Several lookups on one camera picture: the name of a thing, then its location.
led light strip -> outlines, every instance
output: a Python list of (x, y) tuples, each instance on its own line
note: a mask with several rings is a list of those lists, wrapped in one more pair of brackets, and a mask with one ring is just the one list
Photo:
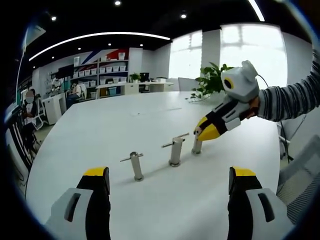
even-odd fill
[(144, 36), (144, 37), (151, 37), (151, 38), (157, 38), (157, 39), (164, 39), (164, 40), (170, 40), (169, 37), (165, 37), (165, 36), (159, 36), (159, 35), (154, 35), (154, 34), (149, 34), (149, 33), (142, 33), (142, 32), (129, 32), (129, 31), (110, 31), (110, 32), (99, 32), (99, 33), (92, 33), (92, 34), (87, 34), (87, 35), (83, 35), (83, 36), (77, 36), (77, 37), (73, 37), (70, 38), (68, 40), (64, 40), (61, 41), (59, 43), (56, 43), (55, 45), (52, 45), (50, 47), (47, 47), (46, 49), (38, 52), (37, 54), (35, 54), (34, 56), (29, 58), (29, 62), (33, 59), (35, 59), (36, 57), (38, 57), (40, 54), (43, 54), (44, 52), (53, 49), (61, 44), (65, 44), (74, 40), (78, 40), (78, 39), (84, 39), (84, 38), (89, 38), (89, 37), (94, 37), (94, 36), (103, 36), (103, 35), (137, 35), (137, 36)]
[(257, 3), (255, 0), (248, 0), (249, 3), (251, 4), (253, 10), (255, 11), (255, 14), (258, 16), (259, 20), (261, 22), (265, 21), (264, 16), (262, 15), (262, 12), (260, 11), (260, 8), (258, 7)]

human hand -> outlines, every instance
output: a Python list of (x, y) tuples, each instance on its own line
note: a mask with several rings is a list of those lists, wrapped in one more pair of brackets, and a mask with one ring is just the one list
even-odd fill
[(249, 111), (249, 114), (248, 114), (248, 116), (246, 117), (246, 119), (249, 119), (249, 118), (257, 115), (258, 108), (259, 108), (259, 103), (260, 103), (259, 96), (257, 96), (256, 98), (254, 98), (253, 100), (251, 100), (251, 101), (249, 102), (249, 104), (250, 104), (250, 111)]

striped sleeve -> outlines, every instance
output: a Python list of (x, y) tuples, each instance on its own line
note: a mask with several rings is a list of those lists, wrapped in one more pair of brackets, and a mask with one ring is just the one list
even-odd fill
[(257, 116), (279, 122), (294, 119), (320, 105), (320, 47), (313, 49), (310, 74), (286, 87), (272, 86), (259, 93)]

metal pin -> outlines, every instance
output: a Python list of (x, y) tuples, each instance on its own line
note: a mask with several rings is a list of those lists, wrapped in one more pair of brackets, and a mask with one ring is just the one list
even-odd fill
[(144, 176), (141, 172), (139, 157), (142, 157), (143, 154), (138, 154), (136, 151), (130, 153), (130, 157), (121, 160), (120, 162), (124, 162), (127, 160), (131, 160), (133, 172), (134, 172), (134, 180), (137, 182), (141, 182), (144, 179)]
[(174, 137), (172, 139), (172, 142), (167, 143), (162, 146), (162, 148), (166, 148), (169, 146), (172, 146), (171, 148), (171, 158), (169, 160), (169, 164), (171, 167), (178, 167), (181, 164), (180, 161), (180, 155), (181, 155), (181, 149), (182, 149), (182, 143), (185, 141), (184, 136), (188, 136), (189, 133)]
[(201, 133), (200, 129), (196, 129), (194, 132), (194, 143), (193, 143), (193, 148), (191, 150), (191, 152), (193, 154), (200, 154), (201, 153), (201, 148), (202, 148), (202, 141), (198, 140), (198, 136)]

cylindrical base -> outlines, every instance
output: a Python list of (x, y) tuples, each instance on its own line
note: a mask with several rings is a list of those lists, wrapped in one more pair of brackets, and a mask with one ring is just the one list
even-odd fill
[(202, 141), (198, 140), (198, 134), (195, 134), (194, 137), (194, 144), (191, 152), (193, 154), (200, 154), (201, 153), (201, 147), (202, 147)]
[(181, 164), (181, 161), (179, 161), (178, 163), (173, 163), (173, 162), (171, 162), (171, 160), (169, 160), (169, 165), (171, 166), (171, 167), (179, 167), (180, 166), (180, 164)]
[(172, 142), (171, 158), (169, 164), (172, 167), (178, 167), (180, 165), (180, 154), (182, 149), (183, 139), (181, 137), (175, 137)]
[(130, 158), (131, 158), (131, 164), (134, 172), (134, 180), (136, 180), (137, 182), (140, 182), (144, 179), (144, 176), (142, 175), (142, 172), (141, 172), (138, 153), (132, 152), (130, 154)]
[(141, 182), (144, 178), (145, 178), (145, 177), (142, 175), (141, 178), (136, 178), (136, 177), (134, 177), (134, 180), (135, 180), (136, 182)]

